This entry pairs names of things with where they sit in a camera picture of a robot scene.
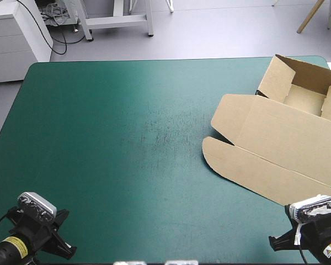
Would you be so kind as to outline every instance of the box lid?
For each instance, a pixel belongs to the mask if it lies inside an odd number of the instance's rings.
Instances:
[[[331,86],[331,70],[276,54],[258,91],[268,98],[283,102],[291,84],[326,95]]]
[[[212,127],[237,148],[331,187],[331,121],[261,96],[223,96]]]

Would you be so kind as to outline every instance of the table leg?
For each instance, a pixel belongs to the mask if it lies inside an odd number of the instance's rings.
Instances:
[[[315,6],[310,10],[308,16],[305,18],[303,23],[300,25],[300,27],[297,30],[297,33],[301,33],[305,26],[309,23],[309,21],[312,19],[312,17],[315,15],[316,11],[320,8],[320,6],[323,4],[325,0],[318,0],[315,4]]]
[[[75,0],[75,8],[77,10],[77,14],[78,14],[78,18],[79,21],[81,23],[84,35],[86,36],[86,39],[89,41],[93,40],[92,34],[90,33],[88,26],[87,26],[87,22],[86,22],[86,10],[84,8],[84,4],[82,2],[83,0]]]
[[[152,19],[151,0],[146,0],[145,4],[146,4],[148,36],[153,37],[153,19]]]
[[[327,29],[331,28],[331,0],[330,0],[330,6],[329,6],[329,23],[327,25]]]

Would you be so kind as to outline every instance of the white drawer cabinet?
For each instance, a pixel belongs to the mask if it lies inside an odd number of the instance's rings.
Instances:
[[[21,0],[33,13],[46,40],[52,38],[34,0]],[[23,80],[35,62],[49,62],[51,50],[28,11],[17,1],[0,2],[0,82]]]

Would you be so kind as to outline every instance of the white metal frame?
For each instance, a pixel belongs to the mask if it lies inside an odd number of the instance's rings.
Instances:
[[[109,29],[109,28],[121,28],[131,27],[137,25],[148,26],[148,36],[153,36],[153,20],[151,0],[145,0],[146,14],[138,15],[125,15],[124,16],[124,0],[114,0],[114,10],[112,17],[105,18],[88,18],[86,9],[83,4],[83,0],[74,0],[75,8],[80,19],[80,23],[86,39],[93,40],[92,29]]]
[[[170,10],[171,13],[174,12],[174,7],[173,7],[173,0],[165,0],[167,3],[167,6]],[[129,5],[129,13],[131,14],[135,5],[137,3],[137,0],[130,0],[130,5]]]

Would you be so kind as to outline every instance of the floor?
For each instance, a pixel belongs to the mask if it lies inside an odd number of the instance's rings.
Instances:
[[[94,41],[69,45],[65,55],[51,61],[156,60],[255,57],[282,54],[319,55],[331,62],[328,1],[302,34],[296,30],[315,0],[174,0],[170,14],[165,0],[152,0],[155,35],[146,26],[95,30]],[[111,0],[85,0],[90,17],[108,16]],[[139,0],[135,12],[144,12]],[[81,37],[65,28],[68,41]],[[56,38],[59,31],[52,29]],[[63,45],[55,44],[62,51]],[[0,83],[0,129],[21,82]]]

